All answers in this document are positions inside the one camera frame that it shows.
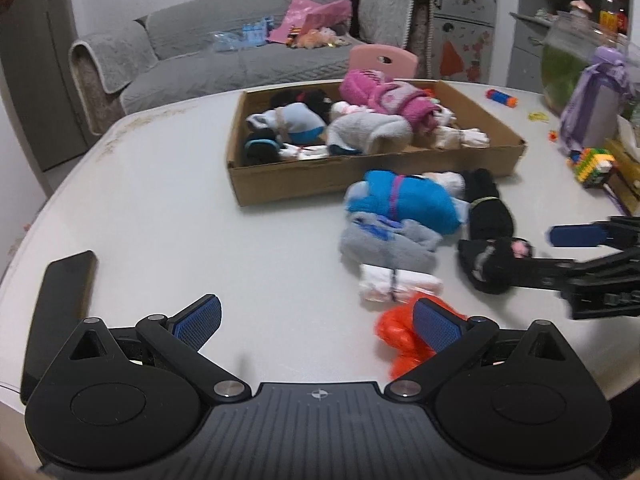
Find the orange plastic bag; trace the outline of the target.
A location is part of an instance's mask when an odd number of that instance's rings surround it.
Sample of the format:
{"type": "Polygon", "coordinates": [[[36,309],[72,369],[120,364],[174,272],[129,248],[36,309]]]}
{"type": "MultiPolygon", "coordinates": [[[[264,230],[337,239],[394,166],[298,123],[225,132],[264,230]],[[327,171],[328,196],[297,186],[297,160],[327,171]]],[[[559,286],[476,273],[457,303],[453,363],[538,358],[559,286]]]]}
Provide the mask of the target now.
{"type": "Polygon", "coordinates": [[[395,380],[410,372],[410,370],[431,359],[435,354],[434,349],[426,344],[413,328],[413,305],[419,299],[432,300],[439,307],[443,307],[449,313],[457,315],[458,318],[462,318],[465,321],[468,319],[466,315],[446,304],[442,298],[425,292],[416,292],[408,304],[398,304],[383,312],[378,317],[374,330],[375,335],[384,344],[387,344],[397,352],[390,366],[390,380],[395,380]]]}

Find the black pink sock roll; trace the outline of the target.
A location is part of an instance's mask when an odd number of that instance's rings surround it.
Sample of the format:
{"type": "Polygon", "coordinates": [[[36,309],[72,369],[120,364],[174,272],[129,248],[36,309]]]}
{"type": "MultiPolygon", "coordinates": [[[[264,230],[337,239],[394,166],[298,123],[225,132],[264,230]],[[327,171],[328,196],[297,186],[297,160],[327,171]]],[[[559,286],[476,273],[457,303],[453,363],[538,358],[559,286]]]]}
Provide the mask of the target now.
{"type": "Polygon", "coordinates": [[[476,290],[489,295],[509,290],[514,262],[534,255],[532,245],[518,237],[459,240],[457,250],[458,263],[466,278],[476,290]]]}

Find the black sock roll blue band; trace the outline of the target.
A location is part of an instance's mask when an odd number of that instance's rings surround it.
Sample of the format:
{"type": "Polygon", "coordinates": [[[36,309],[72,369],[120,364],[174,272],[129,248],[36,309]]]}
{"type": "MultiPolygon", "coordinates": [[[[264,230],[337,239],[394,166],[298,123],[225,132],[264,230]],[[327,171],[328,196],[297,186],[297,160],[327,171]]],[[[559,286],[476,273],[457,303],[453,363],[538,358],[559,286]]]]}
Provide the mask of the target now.
{"type": "Polygon", "coordinates": [[[281,141],[271,129],[250,133],[243,144],[242,159],[245,166],[280,162],[281,141]]]}

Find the white sock roll red band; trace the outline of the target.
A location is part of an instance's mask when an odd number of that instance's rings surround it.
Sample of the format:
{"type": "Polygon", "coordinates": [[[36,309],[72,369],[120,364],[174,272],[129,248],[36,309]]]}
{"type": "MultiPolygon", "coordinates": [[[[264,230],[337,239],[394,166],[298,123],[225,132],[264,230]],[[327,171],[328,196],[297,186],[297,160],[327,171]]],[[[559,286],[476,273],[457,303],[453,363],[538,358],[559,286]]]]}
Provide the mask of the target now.
{"type": "Polygon", "coordinates": [[[300,160],[317,160],[330,156],[325,145],[299,146],[285,143],[279,150],[282,162],[299,162],[300,160]]]}

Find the grey white sock roll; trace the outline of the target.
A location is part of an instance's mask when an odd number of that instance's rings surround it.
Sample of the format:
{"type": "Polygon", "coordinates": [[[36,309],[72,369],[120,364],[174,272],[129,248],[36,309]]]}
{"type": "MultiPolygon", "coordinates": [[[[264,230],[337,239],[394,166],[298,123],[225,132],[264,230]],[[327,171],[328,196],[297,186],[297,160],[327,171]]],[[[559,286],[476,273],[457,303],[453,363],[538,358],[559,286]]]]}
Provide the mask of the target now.
{"type": "Polygon", "coordinates": [[[352,113],[335,119],[326,129],[326,145],[339,155],[397,153],[412,139],[411,125],[398,115],[352,113]]]}

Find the white sock roll black band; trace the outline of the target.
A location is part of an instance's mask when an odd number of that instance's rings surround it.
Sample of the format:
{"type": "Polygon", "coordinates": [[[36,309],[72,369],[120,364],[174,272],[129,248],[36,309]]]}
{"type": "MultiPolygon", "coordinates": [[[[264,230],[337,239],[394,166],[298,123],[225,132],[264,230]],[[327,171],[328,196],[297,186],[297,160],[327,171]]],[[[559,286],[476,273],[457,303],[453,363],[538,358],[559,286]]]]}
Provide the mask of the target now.
{"type": "Polygon", "coordinates": [[[439,127],[447,127],[456,121],[457,117],[452,110],[446,106],[436,104],[433,110],[434,121],[439,127]]]}

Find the multicolour building block stack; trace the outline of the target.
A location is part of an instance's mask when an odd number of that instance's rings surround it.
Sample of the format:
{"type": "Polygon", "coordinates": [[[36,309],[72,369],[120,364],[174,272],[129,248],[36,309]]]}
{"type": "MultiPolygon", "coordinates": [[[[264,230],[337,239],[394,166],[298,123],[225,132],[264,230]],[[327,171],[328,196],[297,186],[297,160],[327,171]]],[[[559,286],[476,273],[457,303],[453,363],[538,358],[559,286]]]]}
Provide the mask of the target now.
{"type": "Polygon", "coordinates": [[[572,151],[567,165],[583,188],[600,188],[615,171],[616,160],[604,148],[584,148],[580,152],[572,151]]]}

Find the white pink sock roll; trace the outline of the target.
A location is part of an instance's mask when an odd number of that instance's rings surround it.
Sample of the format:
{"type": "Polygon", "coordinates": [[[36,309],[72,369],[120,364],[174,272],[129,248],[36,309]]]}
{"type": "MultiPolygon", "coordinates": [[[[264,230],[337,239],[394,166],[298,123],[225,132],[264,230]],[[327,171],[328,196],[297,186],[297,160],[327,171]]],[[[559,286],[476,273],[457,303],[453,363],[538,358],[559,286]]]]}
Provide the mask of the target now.
{"type": "Polygon", "coordinates": [[[439,296],[444,284],[432,274],[362,264],[359,268],[359,293],[371,302],[406,304],[415,294],[439,296]]]}

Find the long black sock roll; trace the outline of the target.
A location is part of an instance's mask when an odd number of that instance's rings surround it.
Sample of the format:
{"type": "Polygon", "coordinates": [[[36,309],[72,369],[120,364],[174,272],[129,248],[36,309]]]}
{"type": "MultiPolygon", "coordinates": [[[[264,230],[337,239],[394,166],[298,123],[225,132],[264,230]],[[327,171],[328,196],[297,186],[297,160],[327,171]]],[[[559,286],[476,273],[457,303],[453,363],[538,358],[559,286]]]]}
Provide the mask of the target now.
{"type": "Polygon", "coordinates": [[[469,203],[470,240],[496,240],[514,235],[511,211],[503,203],[494,176],[485,168],[465,171],[464,200],[469,203]]]}

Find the grey blue sock roll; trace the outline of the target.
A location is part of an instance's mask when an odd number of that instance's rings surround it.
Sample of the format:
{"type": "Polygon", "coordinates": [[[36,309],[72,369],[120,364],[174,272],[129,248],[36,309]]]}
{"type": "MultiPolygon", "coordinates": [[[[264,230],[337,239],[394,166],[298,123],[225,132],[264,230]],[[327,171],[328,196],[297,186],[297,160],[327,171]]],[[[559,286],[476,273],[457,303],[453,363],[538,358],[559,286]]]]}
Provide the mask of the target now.
{"type": "Polygon", "coordinates": [[[414,220],[398,222],[359,211],[349,216],[338,248],[358,264],[430,273],[441,241],[440,234],[414,220]]]}

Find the bright blue sock roll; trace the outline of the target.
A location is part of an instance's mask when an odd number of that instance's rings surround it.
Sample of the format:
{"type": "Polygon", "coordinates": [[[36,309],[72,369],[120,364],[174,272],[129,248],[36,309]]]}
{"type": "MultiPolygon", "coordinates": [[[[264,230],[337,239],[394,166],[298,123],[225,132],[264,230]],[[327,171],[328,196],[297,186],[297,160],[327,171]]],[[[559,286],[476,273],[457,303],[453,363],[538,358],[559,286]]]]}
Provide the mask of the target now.
{"type": "Polygon", "coordinates": [[[352,184],[344,198],[350,213],[368,212],[388,220],[413,220],[440,235],[450,235],[465,224],[468,205],[431,179],[368,171],[352,184]]]}

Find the yellow plastic scrap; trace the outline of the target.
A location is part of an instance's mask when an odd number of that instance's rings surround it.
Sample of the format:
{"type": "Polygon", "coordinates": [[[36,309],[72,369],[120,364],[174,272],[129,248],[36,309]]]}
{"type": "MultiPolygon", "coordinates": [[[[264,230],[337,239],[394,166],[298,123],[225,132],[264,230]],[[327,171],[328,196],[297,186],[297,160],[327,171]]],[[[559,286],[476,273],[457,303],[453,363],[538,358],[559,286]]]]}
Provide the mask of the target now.
{"type": "Polygon", "coordinates": [[[531,122],[548,122],[549,117],[544,112],[531,112],[528,114],[528,119],[531,122]]]}

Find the black smartphone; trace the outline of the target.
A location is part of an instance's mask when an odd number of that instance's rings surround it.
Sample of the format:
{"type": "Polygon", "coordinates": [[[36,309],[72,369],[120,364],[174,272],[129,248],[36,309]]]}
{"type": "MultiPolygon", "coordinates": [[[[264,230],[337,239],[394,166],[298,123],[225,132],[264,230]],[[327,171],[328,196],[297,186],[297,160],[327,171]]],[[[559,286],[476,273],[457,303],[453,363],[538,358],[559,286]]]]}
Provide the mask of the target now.
{"type": "Polygon", "coordinates": [[[52,261],[44,271],[26,344],[20,390],[24,405],[86,317],[97,266],[94,252],[86,250],[52,261]]]}

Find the blue orange toy block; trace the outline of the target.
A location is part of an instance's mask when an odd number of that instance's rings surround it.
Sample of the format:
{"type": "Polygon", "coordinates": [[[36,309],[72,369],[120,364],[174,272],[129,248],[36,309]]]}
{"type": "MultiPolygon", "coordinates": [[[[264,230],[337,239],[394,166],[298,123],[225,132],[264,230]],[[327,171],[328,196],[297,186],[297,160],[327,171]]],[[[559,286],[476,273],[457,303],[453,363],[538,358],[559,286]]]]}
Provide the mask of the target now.
{"type": "Polygon", "coordinates": [[[488,89],[486,91],[486,98],[510,108],[518,106],[518,99],[515,96],[510,96],[510,94],[497,89],[488,89]]]}

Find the glass fish tank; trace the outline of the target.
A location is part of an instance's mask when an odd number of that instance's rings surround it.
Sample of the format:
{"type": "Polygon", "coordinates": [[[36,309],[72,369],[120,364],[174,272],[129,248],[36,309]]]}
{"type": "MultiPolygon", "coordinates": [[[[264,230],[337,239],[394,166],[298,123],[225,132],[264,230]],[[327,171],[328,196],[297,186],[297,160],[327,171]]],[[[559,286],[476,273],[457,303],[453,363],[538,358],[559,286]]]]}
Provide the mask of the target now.
{"type": "Polygon", "coordinates": [[[568,12],[559,11],[550,27],[540,62],[542,93],[556,114],[570,100],[582,71],[591,64],[597,47],[619,50],[626,56],[636,98],[639,96],[639,48],[619,34],[591,21],[585,0],[573,0],[568,12]]]}

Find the shallow cardboard box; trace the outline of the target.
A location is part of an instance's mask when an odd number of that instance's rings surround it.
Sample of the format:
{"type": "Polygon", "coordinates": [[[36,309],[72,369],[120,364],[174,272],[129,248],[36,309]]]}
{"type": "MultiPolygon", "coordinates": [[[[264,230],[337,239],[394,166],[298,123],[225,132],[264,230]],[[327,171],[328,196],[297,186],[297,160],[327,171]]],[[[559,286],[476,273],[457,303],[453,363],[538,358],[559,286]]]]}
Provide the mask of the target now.
{"type": "Polygon", "coordinates": [[[422,174],[424,171],[460,171],[485,168],[496,177],[514,173],[526,152],[526,141],[494,114],[463,94],[452,82],[419,80],[419,88],[431,89],[437,99],[450,108],[463,129],[477,128],[487,134],[487,148],[458,148],[450,151],[430,150],[416,141],[399,153],[359,156],[330,156],[324,159],[278,162],[247,166],[243,162],[243,144],[250,130],[248,115],[267,109],[270,98],[279,89],[243,90],[233,116],[227,145],[228,174],[236,202],[254,206],[343,192],[369,170],[392,170],[398,174],[422,174]]]}

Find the white blue sock roll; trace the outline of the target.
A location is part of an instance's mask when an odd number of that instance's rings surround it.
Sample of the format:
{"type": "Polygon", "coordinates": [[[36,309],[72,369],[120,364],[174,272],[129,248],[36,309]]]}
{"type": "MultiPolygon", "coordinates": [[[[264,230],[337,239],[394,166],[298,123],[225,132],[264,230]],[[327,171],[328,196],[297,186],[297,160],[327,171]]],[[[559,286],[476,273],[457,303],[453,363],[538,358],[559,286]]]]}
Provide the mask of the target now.
{"type": "Polygon", "coordinates": [[[245,122],[251,132],[269,129],[282,142],[296,145],[314,143],[326,128],[326,122],[302,102],[251,114],[245,122]]]}

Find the pink knitted sock roll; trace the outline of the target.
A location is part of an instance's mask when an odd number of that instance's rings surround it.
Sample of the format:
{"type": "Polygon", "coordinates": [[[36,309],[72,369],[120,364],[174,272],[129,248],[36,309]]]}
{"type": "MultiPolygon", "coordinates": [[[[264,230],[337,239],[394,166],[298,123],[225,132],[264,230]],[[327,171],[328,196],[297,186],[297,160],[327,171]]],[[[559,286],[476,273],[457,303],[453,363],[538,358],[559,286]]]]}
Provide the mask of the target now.
{"type": "Polygon", "coordinates": [[[405,118],[414,132],[430,132],[438,126],[439,106],[423,89],[379,70],[349,70],[340,84],[340,95],[349,104],[405,118]]]}

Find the grey storage shelf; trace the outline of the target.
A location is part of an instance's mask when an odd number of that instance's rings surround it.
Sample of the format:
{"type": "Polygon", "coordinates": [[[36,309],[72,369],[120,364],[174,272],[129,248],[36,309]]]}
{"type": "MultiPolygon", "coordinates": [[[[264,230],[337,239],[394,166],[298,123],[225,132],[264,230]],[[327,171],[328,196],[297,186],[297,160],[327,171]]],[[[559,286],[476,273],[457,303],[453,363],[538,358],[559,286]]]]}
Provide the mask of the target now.
{"type": "Polygon", "coordinates": [[[634,62],[637,48],[620,29],[630,7],[630,0],[518,0],[506,85],[563,106],[598,47],[634,62]]]}

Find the black sock roll red band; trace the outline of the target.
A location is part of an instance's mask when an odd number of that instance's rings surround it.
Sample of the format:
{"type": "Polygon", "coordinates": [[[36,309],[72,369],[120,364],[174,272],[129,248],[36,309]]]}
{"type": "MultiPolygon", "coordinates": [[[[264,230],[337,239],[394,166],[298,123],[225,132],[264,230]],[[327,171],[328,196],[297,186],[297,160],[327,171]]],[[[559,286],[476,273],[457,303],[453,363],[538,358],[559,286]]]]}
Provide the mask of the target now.
{"type": "Polygon", "coordinates": [[[271,108],[293,103],[305,104],[306,107],[314,112],[314,114],[317,114],[326,124],[330,122],[333,101],[323,90],[286,89],[274,94],[269,100],[271,108]]]}

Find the pink child chair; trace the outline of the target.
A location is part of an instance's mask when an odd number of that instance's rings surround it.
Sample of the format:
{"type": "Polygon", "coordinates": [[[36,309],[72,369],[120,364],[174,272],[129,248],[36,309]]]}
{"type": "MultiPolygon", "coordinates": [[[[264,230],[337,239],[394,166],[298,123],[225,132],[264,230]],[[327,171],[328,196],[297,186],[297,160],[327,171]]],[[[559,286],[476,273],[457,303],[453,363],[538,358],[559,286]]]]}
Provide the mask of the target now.
{"type": "Polygon", "coordinates": [[[349,52],[350,70],[378,70],[392,78],[412,79],[418,72],[418,57],[387,44],[360,44],[349,52]]]}

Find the grey sofa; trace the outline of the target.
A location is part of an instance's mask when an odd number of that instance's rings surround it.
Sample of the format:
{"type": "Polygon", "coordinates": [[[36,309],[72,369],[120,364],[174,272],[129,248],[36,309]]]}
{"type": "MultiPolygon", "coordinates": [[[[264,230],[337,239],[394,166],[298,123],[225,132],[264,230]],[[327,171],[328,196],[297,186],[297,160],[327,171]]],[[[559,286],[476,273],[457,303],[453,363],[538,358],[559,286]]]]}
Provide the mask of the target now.
{"type": "Polygon", "coordinates": [[[334,28],[348,47],[215,49],[217,32],[239,34],[264,18],[282,25],[293,0],[191,0],[76,39],[70,72],[90,132],[100,136],[127,115],[209,94],[341,78],[358,44],[403,48],[418,58],[419,77],[431,75],[433,0],[343,1],[352,15],[334,28]]]}

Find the decorated refrigerator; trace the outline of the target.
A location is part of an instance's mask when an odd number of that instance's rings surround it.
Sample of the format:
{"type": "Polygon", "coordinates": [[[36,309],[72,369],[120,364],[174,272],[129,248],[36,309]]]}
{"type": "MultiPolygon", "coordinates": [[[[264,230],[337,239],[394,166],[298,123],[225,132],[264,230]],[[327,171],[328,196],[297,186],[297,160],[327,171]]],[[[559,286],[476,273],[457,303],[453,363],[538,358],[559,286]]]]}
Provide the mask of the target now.
{"type": "Polygon", "coordinates": [[[497,0],[433,0],[432,74],[437,79],[488,81],[497,0]]]}

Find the blue toy castle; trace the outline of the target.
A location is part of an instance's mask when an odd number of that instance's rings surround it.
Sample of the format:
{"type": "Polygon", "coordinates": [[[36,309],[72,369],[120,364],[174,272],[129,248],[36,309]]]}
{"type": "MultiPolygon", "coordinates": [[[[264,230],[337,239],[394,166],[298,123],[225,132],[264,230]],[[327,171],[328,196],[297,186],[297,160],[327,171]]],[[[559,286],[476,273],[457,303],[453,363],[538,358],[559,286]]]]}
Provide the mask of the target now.
{"type": "Polygon", "coordinates": [[[245,47],[261,47],[268,42],[273,29],[273,17],[265,16],[260,21],[245,24],[242,27],[242,40],[245,47]]]}

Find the plush toys on sofa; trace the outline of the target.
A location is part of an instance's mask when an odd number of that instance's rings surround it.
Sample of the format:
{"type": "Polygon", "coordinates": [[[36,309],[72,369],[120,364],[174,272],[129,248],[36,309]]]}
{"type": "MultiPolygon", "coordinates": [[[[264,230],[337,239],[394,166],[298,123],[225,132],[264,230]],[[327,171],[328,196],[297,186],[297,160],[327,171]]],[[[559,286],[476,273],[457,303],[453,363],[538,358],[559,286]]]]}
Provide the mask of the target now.
{"type": "Polygon", "coordinates": [[[349,41],[342,36],[338,36],[336,31],[329,27],[311,29],[304,34],[289,36],[286,45],[292,49],[318,49],[318,48],[340,48],[349,45],[349,41]]]}

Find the pink plastic bag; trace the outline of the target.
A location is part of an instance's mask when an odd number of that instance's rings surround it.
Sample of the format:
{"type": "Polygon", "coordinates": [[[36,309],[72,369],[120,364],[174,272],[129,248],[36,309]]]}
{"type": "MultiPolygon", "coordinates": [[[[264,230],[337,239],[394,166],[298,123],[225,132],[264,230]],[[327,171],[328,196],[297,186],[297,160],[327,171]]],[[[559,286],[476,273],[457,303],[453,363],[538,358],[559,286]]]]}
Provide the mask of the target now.
{"type": "Polygon", "coordinates": [[[267,41],[272,44],[285,44],[293,29],[299,35],[303,35],[311,29],[345,23],[351,17],[352,3],[349,0],[333,0],[329,3],[292,0],[280,25],[270,32],[267,41]]]}

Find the dark wooden door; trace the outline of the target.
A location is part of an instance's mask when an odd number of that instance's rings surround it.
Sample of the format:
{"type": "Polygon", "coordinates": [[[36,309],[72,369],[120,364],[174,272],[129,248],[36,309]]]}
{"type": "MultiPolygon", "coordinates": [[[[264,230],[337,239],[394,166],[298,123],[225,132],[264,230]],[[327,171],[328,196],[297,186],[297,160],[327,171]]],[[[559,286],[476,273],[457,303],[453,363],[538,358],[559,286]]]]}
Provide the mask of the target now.
{"type": "Polygon", "coordinates": [[[70,0],[1,0],[1,63],[26,141],[43,171],[85,154],[92,141],[68,52],[70,0]]]}

